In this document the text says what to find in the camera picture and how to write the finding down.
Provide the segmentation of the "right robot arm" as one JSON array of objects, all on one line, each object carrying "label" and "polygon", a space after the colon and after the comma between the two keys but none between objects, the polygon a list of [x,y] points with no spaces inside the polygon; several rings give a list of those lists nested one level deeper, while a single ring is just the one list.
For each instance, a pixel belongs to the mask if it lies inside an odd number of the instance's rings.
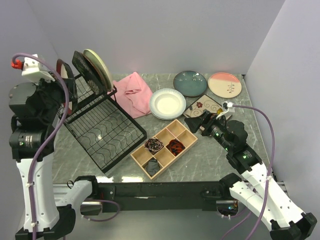
[{"label": "right robot arm", "polygon": [[298,207],[268,174],[259,155],[247,144],[245,125],[238,120],[205,111],[198,117],[185,118],[192,133],[202,128],[202,136],[215,139],[227,152],[226,159],[238,172],[220,180],[222,198],[239,200],[263,223],[273,240],[305,240],[317,219]]}]

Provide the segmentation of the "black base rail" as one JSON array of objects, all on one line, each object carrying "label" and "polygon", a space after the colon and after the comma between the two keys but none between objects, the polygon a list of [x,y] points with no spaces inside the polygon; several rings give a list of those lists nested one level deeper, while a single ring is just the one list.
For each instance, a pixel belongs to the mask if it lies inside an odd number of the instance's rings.
[{"label": "black base rail", "polygon": [[231,173],[220,181],[191,182],[109,182],[99,183],[95,176],[79,176],[93,184],[85,202],[97,202],[98,209],[81,207],[85,216],[120,211],[195,210],[216,211],[217,204],[233,201],[228,189]]}]

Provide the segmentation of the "teal glazed plate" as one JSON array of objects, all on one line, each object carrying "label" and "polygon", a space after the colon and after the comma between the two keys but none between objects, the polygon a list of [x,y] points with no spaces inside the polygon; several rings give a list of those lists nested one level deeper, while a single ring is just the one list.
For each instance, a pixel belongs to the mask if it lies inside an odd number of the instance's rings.
[{"label": "teal glazed plate", "polygon": [[186,70],[174,77],[173,87],[183,96],[195,98],[205,93],[208,83],[206,78],[199,72]]}]

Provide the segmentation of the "orange and black rolled tie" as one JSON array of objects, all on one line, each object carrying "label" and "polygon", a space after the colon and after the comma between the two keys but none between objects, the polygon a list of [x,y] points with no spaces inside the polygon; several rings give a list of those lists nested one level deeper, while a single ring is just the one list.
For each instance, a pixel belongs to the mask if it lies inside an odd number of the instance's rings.
[{"label": "orange and black rolled tie", "polygon": [[186,147],[177,139],[171,140],[166,148],[176,157],[179,155]]}]

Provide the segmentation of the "black square floral plate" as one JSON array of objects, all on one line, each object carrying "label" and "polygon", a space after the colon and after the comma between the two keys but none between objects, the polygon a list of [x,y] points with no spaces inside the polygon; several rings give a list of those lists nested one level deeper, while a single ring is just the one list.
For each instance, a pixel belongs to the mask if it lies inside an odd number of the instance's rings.
[{"label": "black square floral plate", "polygon": [[86,84],[95,95],[101,95],[104,93],[105,88],[103,87],[101,81],[96,77],[95,73],[92,71],[90,65],[86,62],[86,59],[81,52],[76,50],[74,51],[72,64],[82,75]]}]

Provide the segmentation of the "white round plate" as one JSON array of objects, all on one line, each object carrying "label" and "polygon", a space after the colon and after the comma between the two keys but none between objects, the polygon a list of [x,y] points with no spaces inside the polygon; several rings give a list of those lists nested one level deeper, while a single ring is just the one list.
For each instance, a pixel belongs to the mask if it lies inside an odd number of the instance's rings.
[{"label": "white round plate", "polygon": [[173,113],[186,110],[186,99],[177,90],[163,88],[154,92],[149,100],[150,111]]}]

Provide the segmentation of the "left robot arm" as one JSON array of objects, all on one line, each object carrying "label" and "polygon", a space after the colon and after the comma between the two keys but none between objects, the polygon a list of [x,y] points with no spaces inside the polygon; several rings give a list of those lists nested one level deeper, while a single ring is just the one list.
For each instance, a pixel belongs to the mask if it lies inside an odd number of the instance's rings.
[{"label": "left robot arm", "polygon": [[58,240],[70,234],[85,199],[96,200],[100,188],[95,176],[79,176],[71,190],[55,201],[52,178],[55,135],[64,120],[53,121],[68,90],[60,83],[20,83],[9,92],[12,134],[9,145],[23,184],[23,227],[17,240]]}]

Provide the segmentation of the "pink and cream plate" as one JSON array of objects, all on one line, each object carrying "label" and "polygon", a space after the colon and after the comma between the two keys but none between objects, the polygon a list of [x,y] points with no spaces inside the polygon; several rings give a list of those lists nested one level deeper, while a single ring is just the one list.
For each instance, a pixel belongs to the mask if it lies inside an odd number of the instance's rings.
[{"label": "pink and cream plate", "polygon": [[226,99],[234,98],[242,91],[240,80],[226,72],[211,75],[208,79],[208,87],[215,95]]}]

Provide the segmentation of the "floral rolled tie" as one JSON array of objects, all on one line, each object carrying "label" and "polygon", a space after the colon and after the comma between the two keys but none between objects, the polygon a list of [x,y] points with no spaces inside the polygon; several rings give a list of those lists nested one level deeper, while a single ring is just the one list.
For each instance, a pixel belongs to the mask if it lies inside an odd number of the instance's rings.
[{"label": "floral rolled tie", "polygon": [[164,144],[156,137],[149,138],[144,143],[144,148],[146,150],[148,150],[153,155],[155,155],[157,152],[159,152],[163,147],[164,147]]}]

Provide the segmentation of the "black ribbed plate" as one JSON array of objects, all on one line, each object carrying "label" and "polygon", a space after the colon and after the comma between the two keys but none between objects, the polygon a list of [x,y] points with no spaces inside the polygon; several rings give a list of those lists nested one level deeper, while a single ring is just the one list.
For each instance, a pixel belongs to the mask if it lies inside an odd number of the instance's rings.
[{"label": "black ribbed plate", "polygon": [[56,62],[56,71],[60,74],[68,89],[69,104],[67,115],[70,116],[78,106],[76,79],[71,67],[60,58]]}]

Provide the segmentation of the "pink folded cloth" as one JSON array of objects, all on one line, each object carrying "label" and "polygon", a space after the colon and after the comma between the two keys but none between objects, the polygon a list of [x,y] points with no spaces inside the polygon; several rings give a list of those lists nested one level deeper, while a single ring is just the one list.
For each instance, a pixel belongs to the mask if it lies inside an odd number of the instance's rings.
[{"label": "pink folded cloth", "polygon": [[149,115],[150,99],[153,94],[148,84],[137,73],[113,81],[117,92],[112,97],[133,119]]}]

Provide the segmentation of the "pale green plate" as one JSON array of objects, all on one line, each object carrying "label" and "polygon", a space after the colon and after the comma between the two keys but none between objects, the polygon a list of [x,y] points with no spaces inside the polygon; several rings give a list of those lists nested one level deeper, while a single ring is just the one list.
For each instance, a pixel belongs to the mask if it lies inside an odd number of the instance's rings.
[{"label": "pale green plate", "polygon": [[99,71],[102,73],[103,79],[104,79],[104,85],[106,86],[106,91],[111,92],[114,88],[113,78],[104,61],[92,49],[85,49],[83,51],[83,54],[91,62],[93,62],[93,65],[97,67]]}]

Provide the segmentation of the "wooden compartment tray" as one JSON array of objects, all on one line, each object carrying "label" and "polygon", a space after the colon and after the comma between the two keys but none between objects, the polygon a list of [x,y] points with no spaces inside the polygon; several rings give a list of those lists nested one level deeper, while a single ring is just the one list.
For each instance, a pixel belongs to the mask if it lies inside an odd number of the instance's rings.
[{"label": "wooden compartment tray", "polygon": [[[198,140],[198,138],[177,119],[172,121],[151,138],[157,138],[163,143],[164,147],[159,152],[156,154],[151,154],[148,150],[146,150],[144,148],[144,144],[147,141],[146,140],[143,145],[138,147],[133,153],[130,154],[132,159],[137,163],[137,165],[150,180],[155,180],[162,173],[164,173],[167,168],[169,168],[181,156],[183,156],[183,154],[190,150]],[[177,156],[174,156],[166,148],[168,143],[174,139],[179,140],[185,146],[185,149]],[[145,170],[148,161],[158,161],[160,170],[154,176],[150,176]]]}]

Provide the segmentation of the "square patterned glass plate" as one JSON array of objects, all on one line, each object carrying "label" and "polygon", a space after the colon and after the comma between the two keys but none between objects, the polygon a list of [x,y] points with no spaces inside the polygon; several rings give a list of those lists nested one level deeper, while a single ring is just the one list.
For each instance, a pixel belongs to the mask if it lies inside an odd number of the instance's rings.
[{"label": "square patterned glass plate", "polygon": [[211,113],[219,115],[223,112],[223,108],[213,98],[204,94],[186,108],[186,110],[183,113],[183,116],[185,116],[186,118],[198,117],[204,111],[209,111]]}]

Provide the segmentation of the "brown rimmed dark plate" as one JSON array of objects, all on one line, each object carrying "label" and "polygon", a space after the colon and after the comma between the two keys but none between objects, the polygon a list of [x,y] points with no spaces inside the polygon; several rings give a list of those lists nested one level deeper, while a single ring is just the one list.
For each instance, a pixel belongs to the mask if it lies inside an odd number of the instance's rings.
[{"label": "brown rimmed dark plate", "polygon": [[92,65],[92,67],[95,69],[95,71],[97,72],[97,75],[99,76],[99,80],[101,82],[101,84],[103,85],[104,87],[104,91],[107,93],[108,92],[108,86],[107,86],[107,83],[105,81],[105,78],[102,74],[102,72],[100,71],[100,69],[94,64],[94,62],[92,60],[90,60],[90,58],[86,55],[84,55],[84,57],[86,58],[86,60],[88,60],[90,62],[90,64]]}]

